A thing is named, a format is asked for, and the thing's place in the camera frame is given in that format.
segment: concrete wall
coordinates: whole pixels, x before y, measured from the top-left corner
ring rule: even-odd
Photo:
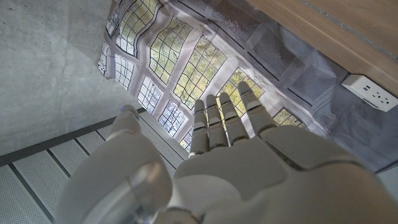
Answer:
[[[137,101],[97,69],[111,0],[2,0],[0,155]]]

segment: robotic hand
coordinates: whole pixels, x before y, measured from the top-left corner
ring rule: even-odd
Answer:
[[[73,173],[58,223],[395,223],[396,203],[342,148],[304,129],[277,127],[242,82],[255,138],[220,95],[195,103],[189,160],[170,178],[124,106],[111,134]]]

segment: perforated metal panel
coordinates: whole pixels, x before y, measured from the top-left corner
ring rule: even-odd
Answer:
[[[55,217],[59,196],[68,177],[47,151],[13,163],[39,199]]]
[[[162,157],[162,160],[163,160],[164,164],[166,165],[167,172],[169,172],[170,176],[173,177],[174,173],[175,173],[174,167],[171,166],[170,163],[167,162],[167,160],[165,160],[163,157]]]
[[[0,223],[51,223],[9,166],[0,167]]]
[[[58,146],[50,148],[51,152],[66,168],[69,174],[72,174],[77,167],[87,158],[87,154],[75,142],[70,140]]]
[[[94,150],[104,143],[104,139],[93,131],[92,133],[85,134],[77,138],[80,144],[91,154]]]
[[[196,9],[204,11],[209,4],[210,0],[185,0],[184,3],[193,6]]]
[[[189,153],[173,138],[171,137],[165,129],[160,125],[160,123],[154,119],[152,115],[148,112],[141,113],[139,115],[141,119],[143,119],[151,128],[155,130],[155,132],[170,146],[174,149],[176,153],[178,153],[183,160],[188,159]]]
[[[229,28],[236,36],[244,42],[248,41],[250,36],[260,25],[258,21],[239,10],[228,1],[222,1],[213,11],[214,19]]]
[[[337,78],[334,75],[329,75],[314,66],[307,69],[304,74],[293,84],[294,89],[300,92],[299,95],[304,95],[315,101],[324,92],[335,86]]]
[[[174,167],[178,167],[183,162],[183,159],[145,121],[140,120],[139,124],[141,125],[142,134],[154,144],[156,149]]]
[[[111,129],[111,125],[109,125],[105,128],[98,129],[97,131],[99,132],[100,135],[102,135],[102,137],[104,137],[106,139],[106,137],[108,137],[108,132],[110,129]]]
[[[253,50],[279,72],[276,75],[284,73],[295,58],[295,55],[285,47],[284,43],[271,30],[267,30]]]

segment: electrical outlet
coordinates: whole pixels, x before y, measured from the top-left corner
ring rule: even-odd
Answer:
[[[342,85],[373,108],[389,111],[398,99],[363,75],[350,75]]]

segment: robot finger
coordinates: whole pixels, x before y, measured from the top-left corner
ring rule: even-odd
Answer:
[[[189,157],[209,151],[207,119],[204,102],[202,100],[197,100],[195,102],[194,110],[195,114],[193,115],[193,132]]]
[[[116,117],[109,130],[109,135],[106,140],[109,141],[121,133],[141,134],[141,126],[138,120],[138,112],[133,106],[122,106],[119,115]]]
[[[243,140],[249,139],[248,132],[244,128],[241,118],[236,113],[228,94],[222,93],[220,95],[220,103],[231,145],[233,146]]]
[[[256,136],[260,136],[260,133],[267,129],[277,127],[275,121],[271,118],[265,107],[261,105],[246,82],[239,83],[238,91]]]
[[[206,110],[208,116],[209,150],[216,147],[228,147],[228,140],[223,127],[220,111],[217,106],[216,97],[208,95],[206,98]]]

